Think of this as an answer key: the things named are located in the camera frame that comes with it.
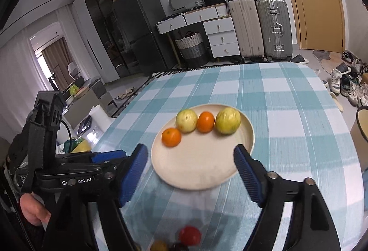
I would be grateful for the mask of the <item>person's left hand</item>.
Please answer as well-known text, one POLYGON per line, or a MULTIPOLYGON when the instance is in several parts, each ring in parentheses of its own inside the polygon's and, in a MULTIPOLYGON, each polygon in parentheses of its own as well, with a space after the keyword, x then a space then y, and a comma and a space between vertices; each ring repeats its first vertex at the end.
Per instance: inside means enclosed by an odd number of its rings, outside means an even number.
POLYGON ((26 220, 35 226, 48 224, 51 213, 33 194, 25 193, 20 197, 20 208, 26 220))

